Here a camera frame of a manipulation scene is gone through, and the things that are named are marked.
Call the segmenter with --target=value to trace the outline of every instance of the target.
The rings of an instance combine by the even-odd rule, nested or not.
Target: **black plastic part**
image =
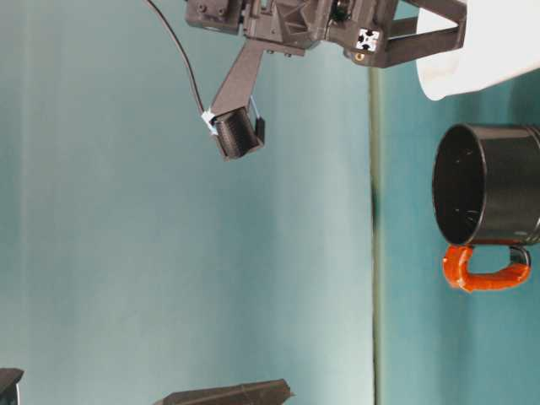
[[[264,134],[262,134],[262,139],[257,136],[261,131],[259,120],[257,120],[258,131],[256,131],[245,108],[216,117],[214,125],[218,130],[218,145],[225,159],[239,159],[263,146]],[[262,120],[262,132],[264,132],[264,120]]]
[[[17,384],[23,373],[19,369],[0,369],[0,404],[17,405]]]
[[[510,246],[510,263],[524,264],[530,267],[532,265],[531,254],[524,247]]]

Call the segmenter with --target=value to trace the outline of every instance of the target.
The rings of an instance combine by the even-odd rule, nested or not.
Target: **white object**
[[[418,77],[432,100],[485,89],[540,68],[540,0],[462,0],[467,3],[463,48],[417,60]],[[418,33],[456,26],[422,9]]]

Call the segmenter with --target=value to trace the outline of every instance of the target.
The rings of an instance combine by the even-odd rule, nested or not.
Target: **black bracket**
[[[388,68],[463,46],[467,5],[459,0],[404,0],[456,23],[456,27],[416,34],[418,18],[395,20],[399,0],[380,0],[366,27],[377,32],[376,51],[358,50],[349,57],[359,65]]]

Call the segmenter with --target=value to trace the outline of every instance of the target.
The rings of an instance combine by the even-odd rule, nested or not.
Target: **mug rim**
[[[441,218],[440,213],[437,211],[437,204],[435,203],[435,175],[436,175],[436,168],[437,163],[439,162],[439,157],[442,152],[443,143],[446,139],[452,136],[452,134],[455,133],[455,131],[461,131],[466,133],[467,135],[471,136],[474,140],[476,147],[478,148],[478,152],[480,153],[480,162],[482,165],[482,177],[483,177],[483,195],[482,195],[482,205],[480,208],[480,215],[478,218],[478,222],[476,223],[474,229],[467,235],[466,238],[463,238],[462,240],[453,240],[448,233],[446,232],[446,229],[443,229],[443,226],[441,226]],[[445,240],[450,243],[451,245],[456,246],[470,246],[472,242],[474,241],[474,238],[476,237],[478,230],[481,228],[483,223],[483,218],[485,215],[485,208],[487,203],[487,187],[486,187],[486,180],[487,180],[487,174],[488,174],[488,166],[486,162],[486,156],[485,151],[483,150],[482,143],[480,139],[478,138],[477,134],[474,132],[472,125],[468,123],[459,123],[456,125],[453,125],[450,127],[443,138],[439,142],[439,146],[437,147],[437,151],[435,154],[435,162],[433,164],[433,170],[432,170],[432,177],[431,177],[431,203],[433,205],[433,209],[435,211],[435,219],[437,222],[437,226],[439,227],[439,230],[441,234],[444,236]]]

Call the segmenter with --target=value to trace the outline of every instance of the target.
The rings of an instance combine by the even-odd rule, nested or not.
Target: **black object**
[[[539,179],[540,130],[536,127],[460,124],[440,143],[433,174],[437,224],[454,246],[509,246],[512,272],[506,268],[506,273],[485,275],[492,282],[496,275],[501,288],[503,278],[517,275],[522,282],[530,271],[531,258],[523,246],[540,241]],[[447,278],[458,272],[452,266],[463,265],[467,271],[466,263],[449,263],[449,255]]]
[[[24,372],[19,369],[0,369],[0,405],[17,405],[19,390],[17,384]]]
[[[285,380],[170,394],[154,405],[281,405],[293,393]]]
[[[403,0],[456,23],[416,34],[417,19],[395,20],[399,0],[187,0],[186,22],[226,34],[242,33],[290,54],[320,41],[340,45],[353,62],[378,68],[450,51],[463,44],[467,5],[459,0]]]
[[[154,9],[179,49],[189,73],[197,108],[225,159],[238,159],[264,144],[261,130],[247,125],[246,112],[262,55],[302,57],[321,41],[343,48],[358,65],[386,68],[463,46],[467,5],[459,0],[403,0],[449,19],[455,27],[416,34],[417,18],[395,19],[399,0],[187,0],[186,22],[194,27],[236,35],[246,44],[212,105],[202,112],[192,67],[176,34],[152,0]],[[257,124],[264,127],[260,117]]]
[[[257,118],[254,129],[245,108],[216,117],[214,125],[219,150],[226,160],[241,158],[264,144],[264,120]]]

